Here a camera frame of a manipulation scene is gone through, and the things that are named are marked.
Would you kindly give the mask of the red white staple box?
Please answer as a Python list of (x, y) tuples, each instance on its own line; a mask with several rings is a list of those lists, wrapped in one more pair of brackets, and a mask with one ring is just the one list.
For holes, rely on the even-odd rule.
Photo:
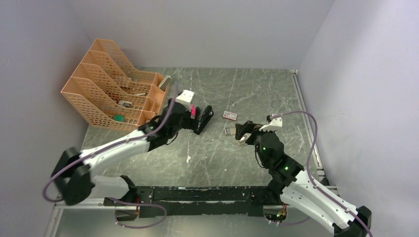
[(229, 111), (224, 111), (223, 113), (223, 118), (224, 119), (228, 119), (228, 120), (232, 120), (232, 121), (236, 121), (237, 120), (237, 114), (233, 113), (233, 112), (229, 112)]

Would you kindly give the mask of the brown cardboard staple tray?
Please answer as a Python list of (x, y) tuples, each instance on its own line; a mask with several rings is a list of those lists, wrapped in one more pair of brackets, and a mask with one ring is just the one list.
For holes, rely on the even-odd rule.
[(232, 136), (236, 134), (236, 128), (235, 127), (226, 127), (224, 128), (224, 134), (226, 136)]

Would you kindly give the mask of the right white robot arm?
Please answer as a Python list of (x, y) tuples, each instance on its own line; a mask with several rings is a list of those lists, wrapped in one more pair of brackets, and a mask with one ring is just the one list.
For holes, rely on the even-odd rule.
[(266, 200), (291, 205), (325, 227), (335, 237), (369, 237), (372, 212), (356, 207), (314, 180), (304, 167), (287, 155), (275, 131), (281, 122), (262, 125), (246, 121), (235, 124), (235, 139), (249, 134), (246, 144), (254, 146), (260, 167), (272, 179), (266, 187)]

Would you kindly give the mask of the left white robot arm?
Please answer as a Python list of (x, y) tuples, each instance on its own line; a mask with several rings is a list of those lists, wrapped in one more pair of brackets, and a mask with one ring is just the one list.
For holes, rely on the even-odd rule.
[(115, 198), (124, 205), (133, 204), (137, 198), (135, 184), (125, 175), (107, 177), (101, 172), (126, 158), (167, 145), (182, 129), (196, 131), (200, 124), (176, 102), (172, 109), (165, 107), (161, 115), (124, 137), (91, 149), (66, 149), (51, 175), (61, 200), (76, 205), (87, 198)]

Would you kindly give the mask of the beige black stapler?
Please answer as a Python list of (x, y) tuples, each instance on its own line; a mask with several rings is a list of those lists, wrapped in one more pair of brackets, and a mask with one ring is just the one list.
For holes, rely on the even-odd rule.
[(238, 140), (238, 144), (241, 145), (241, 144), (246, 143), (247, 139), (248, 139), (247, 136), (243, 136), (240, 140)]

